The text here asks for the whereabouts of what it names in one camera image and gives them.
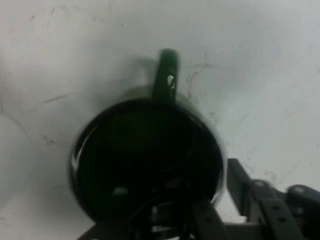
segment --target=black plastic part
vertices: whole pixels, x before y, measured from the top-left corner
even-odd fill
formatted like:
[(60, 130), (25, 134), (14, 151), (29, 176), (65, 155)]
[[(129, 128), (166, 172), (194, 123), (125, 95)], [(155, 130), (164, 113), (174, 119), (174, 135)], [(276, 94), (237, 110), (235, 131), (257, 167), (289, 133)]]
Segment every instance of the black plastic part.
[[(158, 204), (156, 214), (142, 215), (142, 221), (135, 223), (138, 231), (132, 231), (131, 223), (109, 220), (98, 223), (78, 240), (319, 239), (320, 192), (304, 185), (291, 186), (287, 193), (277, 191), (266, 181), (251, 180), (237, 159), (228, 160), (227, 173), (230, 195), (247, 223), (223, 223), (214, 206), (188, 188), (176, 194), (180, 197), (174, 201)], [(160, 225), (159, 231), (151, 230), (154, 224)]]
[(250, 177), (235, 158), (227, 162), (227, 188), (241, 216), (246, 216), (246, 192), (250, 185)]
[(270, 231), (259, 223), (229, 223), (225, 225), (231, 240), (272, 240)]

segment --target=screw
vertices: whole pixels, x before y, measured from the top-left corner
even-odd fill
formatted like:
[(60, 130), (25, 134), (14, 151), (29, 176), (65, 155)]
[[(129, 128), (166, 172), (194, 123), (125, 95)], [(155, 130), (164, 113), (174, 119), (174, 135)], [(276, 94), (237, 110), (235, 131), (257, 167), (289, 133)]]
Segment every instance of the screw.
[(303, 194), (306, 190), (304, 190), (302, 187), (297, 186), (294, 188), (294, 190), (296, 190), (298, 193)]
[(255, 183), (255, 185), (257, 185), (259, 187), (263, 187), (265, 185), (265, 183), (263, 181), (255, 181), (254, 183)]

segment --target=white wall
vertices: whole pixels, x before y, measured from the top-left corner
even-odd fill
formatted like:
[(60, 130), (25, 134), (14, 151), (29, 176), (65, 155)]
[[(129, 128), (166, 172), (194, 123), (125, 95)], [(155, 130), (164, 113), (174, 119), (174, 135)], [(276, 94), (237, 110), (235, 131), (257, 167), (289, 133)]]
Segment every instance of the white wall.
[[(70, 146), (94, 115), (152, 80), (168, 47), (182, 59), (178, 91), (227, 157), (280, 190), (320, 190), (319, 9), (317, 0), (1, 0), (2, 113), (35, 156), (25, 159), (35, 161), (29, 183), (0, 206), (1, 235), (70, 240), (92, 224), (68, 189)], [(218, 209), (239, 221), (228, 196)]]

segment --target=mug handle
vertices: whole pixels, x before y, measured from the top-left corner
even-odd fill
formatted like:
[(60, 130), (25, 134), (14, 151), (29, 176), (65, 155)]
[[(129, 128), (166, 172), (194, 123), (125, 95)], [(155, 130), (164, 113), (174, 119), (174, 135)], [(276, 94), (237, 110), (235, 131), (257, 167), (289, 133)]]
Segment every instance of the mug handle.
[(155, 76), (152, 99), (166, 104), (176, 103), (179, 55), (173, 49), (163, 49)]

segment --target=mug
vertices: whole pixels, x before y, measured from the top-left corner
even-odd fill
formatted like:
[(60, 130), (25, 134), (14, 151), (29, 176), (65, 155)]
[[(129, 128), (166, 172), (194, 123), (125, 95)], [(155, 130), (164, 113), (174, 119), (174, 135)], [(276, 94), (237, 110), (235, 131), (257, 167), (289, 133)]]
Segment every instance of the mug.
[(187, 184), (216, 199), (223, 156), (204, 122), (176, 104), (179, 56), (161, 51), (151, 98), (127, 100), (95, 117), (70, 160), (72, 190), (96, 222), (127, 218), (165, 189)]

